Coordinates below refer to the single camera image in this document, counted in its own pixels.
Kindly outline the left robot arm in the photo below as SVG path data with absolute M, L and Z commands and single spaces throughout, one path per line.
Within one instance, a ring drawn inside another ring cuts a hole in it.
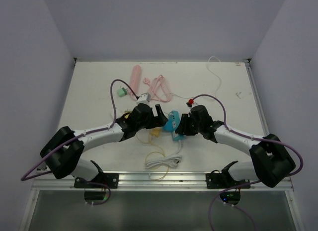
M 103 171 L 95 161 L 81 159 L 82 153 L 108 143 L 123 142 L 141 129 L 164 126 L 168 119 L 161 106 L 153 108 L 138 104 L 113 123 L 92 130 L 73 131 L 68 126 L 60 128 L 40 152 L 40 156 L 56 179 L 68 175 L 86 180 L 91 187 L 99 187 L 104 180 Z

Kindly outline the pink power strip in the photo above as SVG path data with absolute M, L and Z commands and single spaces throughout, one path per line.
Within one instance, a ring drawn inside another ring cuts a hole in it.
M 130 87 L 136 92 L 139 88 L 139 84 L 141 81 L 142 69 L 139 65 L 135 65 L 132 69 L 131 77 L 130 77 Z

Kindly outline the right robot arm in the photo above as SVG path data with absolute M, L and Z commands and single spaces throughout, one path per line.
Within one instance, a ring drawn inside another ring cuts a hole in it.
M 227 145 L 251 158 L 246 162 L 232 161 L 220 172 L 211 172 L 211 181 L 221 188 L 231 188 L 248 180 L 257 180 L 273 188 L 296 167 L 276 135 L 254 137 L 234 132 L 223 121 L 213 120 L 203 105 L 192 107 L 188 114 L 182 114 L 175 131 L 185 136 L 201 134 L 209 141 Z

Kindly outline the green USB charger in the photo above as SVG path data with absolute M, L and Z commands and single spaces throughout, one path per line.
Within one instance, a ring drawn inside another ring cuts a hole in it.
M 124 97 L 128 94 L 128 89 L 127 88 L 124 88 L 124 87 L 121 87 L 117 90 L 117 94 L 119 97 Z

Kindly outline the blue power strip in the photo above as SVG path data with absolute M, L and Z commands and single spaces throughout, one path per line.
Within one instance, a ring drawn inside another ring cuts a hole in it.
M 174 142 L 182 141 L 184 139 L 183 135 L 177 134 L 175 132 L 179 124 L 180 124 L 179 112 L 175 110 L 170 111 L 168 114 L 168 121 L 163 126 L 162 130 L 164 132 L 171 133 L 172 140 Z

